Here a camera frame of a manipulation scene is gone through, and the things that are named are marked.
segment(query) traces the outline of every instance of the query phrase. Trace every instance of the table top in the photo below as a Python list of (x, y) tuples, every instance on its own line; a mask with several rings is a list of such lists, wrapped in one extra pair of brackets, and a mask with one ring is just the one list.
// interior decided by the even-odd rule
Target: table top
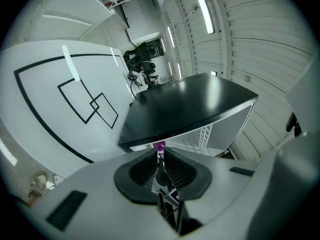
[(207, 73), (156, 85), (137, 93), (118, 144), (129, 148), (184, 134), (257, 98), (253, 91)]

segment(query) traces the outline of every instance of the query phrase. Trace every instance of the black table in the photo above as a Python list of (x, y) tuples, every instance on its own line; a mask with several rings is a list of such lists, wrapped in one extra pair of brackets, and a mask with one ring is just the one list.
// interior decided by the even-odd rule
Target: black table
[(137, 93), (119, 146), (158, 142), (201, 128), (238, 112), (258, 95), (229, 80), (202, 73)]

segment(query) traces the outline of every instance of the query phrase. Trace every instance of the purple object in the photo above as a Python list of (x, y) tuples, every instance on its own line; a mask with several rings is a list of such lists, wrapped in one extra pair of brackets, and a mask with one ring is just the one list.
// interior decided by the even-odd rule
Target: purple object
[(165, 147), (166, 147), (166, 142), (163, 140), (163, 141), (160, 141), (160, 142), (157, 142), (157, 143), (153, 143), (152, 144), (154, 148), (156, 148), (159, 152), (162, 152), (164, 151)]

